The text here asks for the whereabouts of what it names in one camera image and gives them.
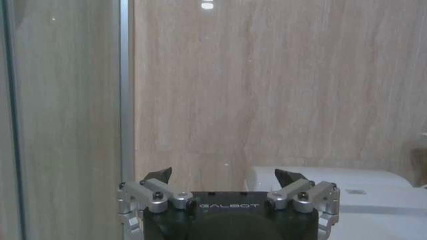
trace beige wall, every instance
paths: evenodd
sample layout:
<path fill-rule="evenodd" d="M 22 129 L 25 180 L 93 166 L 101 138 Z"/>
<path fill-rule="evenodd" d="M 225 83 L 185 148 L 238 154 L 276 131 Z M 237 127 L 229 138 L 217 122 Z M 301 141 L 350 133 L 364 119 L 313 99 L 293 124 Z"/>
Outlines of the beige wall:
<path fill-rule="evenodd" d="M 236 190 L 250 165 L 410 181 L 427 119 L 427 1 L 135 0 L 135 176 Z"/>
<path fill-rule="evenodd" d="M 26 236 L 117 240 L 118 1 L 11 2 Z"/>

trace metal link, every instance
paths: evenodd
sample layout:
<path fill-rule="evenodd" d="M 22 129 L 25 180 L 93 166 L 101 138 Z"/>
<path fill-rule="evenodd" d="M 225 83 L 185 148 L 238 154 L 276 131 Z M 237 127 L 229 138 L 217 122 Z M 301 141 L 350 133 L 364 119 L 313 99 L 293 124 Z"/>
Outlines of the metal link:
<path fill-rule="evenodd" d="M 185 209 L 188 200 L 193 198 L 193 194 L 190 192 L 173 189 L 169 185 L 154 178 L 147 179 L 143 182 L 143 186 L 153 192 L 161 191 L 172 202 L 173 207 L 177 209 Z"/>
<path fill-rule="evenodd" d="M 340 189 L 333 183 L 320 182 L 302 195 L 293 196 L 292 205 L 297 212 L 310 213 L 316 208 L 320 212 L 317 240 L 328 239 L 330 228 L 340 218 Z"/>
<path fill-rule="evenodd" d="M 117 190 L 117 209 L 118 214 L 126 214 L 130 212 L 130 205 L 123 199 L 123 192 L 121 189 Z"/>
<path fill-rule="evenodd" d="M 123 225 L 125 235 L 129 240 L 143 240 L 143 233 L 139 229 L 139 221 L 133 212 L 118 214 Z"/>
<path fill-rule="evenodd" d="M 273 209 L 281 210 L 286 208 L 288 201 L 298 193 L 306 191 L 312 187 L 306 179 L 298 179 L 281 188 L 278 191 L 266 193 L 266 199 L 273 203 Z"/>
<path fill-rule="evenodd" d="M 168 209 L 168 198 L 153 198 L 153 191 L 137 182 L 126 182 L 121 188 L 122 200 L 129 204 L 129 210 L 142 210 L 147 207 L 151 213 L 161 213 Z"/>

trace logo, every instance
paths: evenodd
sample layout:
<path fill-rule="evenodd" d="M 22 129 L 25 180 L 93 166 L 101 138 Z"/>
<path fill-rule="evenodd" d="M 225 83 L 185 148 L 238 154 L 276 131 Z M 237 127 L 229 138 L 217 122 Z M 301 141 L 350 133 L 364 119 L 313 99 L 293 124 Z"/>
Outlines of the logo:
<path fill-rule="evenodd" d="M 248 208 L 257 208 L 260 205 L 256 203 L 242 203 L 242 204 L 200 204 L 198 207 L 202 209 L 248 209 Z"/>

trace metal frame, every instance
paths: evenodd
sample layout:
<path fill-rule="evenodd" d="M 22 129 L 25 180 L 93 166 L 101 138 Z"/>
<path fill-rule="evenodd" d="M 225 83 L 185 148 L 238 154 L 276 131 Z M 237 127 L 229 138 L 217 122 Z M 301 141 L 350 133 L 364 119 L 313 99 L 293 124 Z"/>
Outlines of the metal frame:
<path fill-rule="evenodd" d="M 21 172 L 21 153 L 19 153 L 19 131 L 18 131 L 18 111 L 17 111 L 17 93 L 15 93 L 15 64 L 14 64 L 14 1 L 0 0 L 0 18 L 2 24 L 0 32 L 3 34 L 5 58 L 6 58 L 6 76 L 7 76 L 7 92 L 9 92 L 9 108 L 10 108 L 10 123 L 11 123 L 11 142 L 14 155 L 14 176 L 15 176 L 15 198 L 17 198 L 17 213 L 19 239 L 26 240 L 26 220 L 25 220 L 25 198 L 23 198 L 23 183 Z"/>
<path fill-rule="evenodd" d="M 121 181 L 134 180 L 133 0 L 119 0 L 119 162 Z"/>
<path fill-rule="evenodd" d="M 143 218 L 145 208 L 150 213 L 159 214 L 166 211 L 169 203 L 174 209 L 185 210 L 188 215 L 194 214 L 196 202 L 190 192 L 172 188 L 155 178 L 139 182 L 119 183 L 117 188 L 117 214 L 123 227 L 125 239 L 143 240 L 143 230 L 139 227 L 138 219 Z"/>
<path fill-rule="evenodd" d="M 293 210 L 308 214 L 316 209 L 318 211 L 317 240 L 326 240 L 330 235 L 330 228 L 340 219 L 340 189 L 332 182 L 314 182 L 300 178 L 288 184 L 278 191 L 266 193 L 265 207 L 269 211 L 278 211 L 286 208 L 292 201 Z"/>

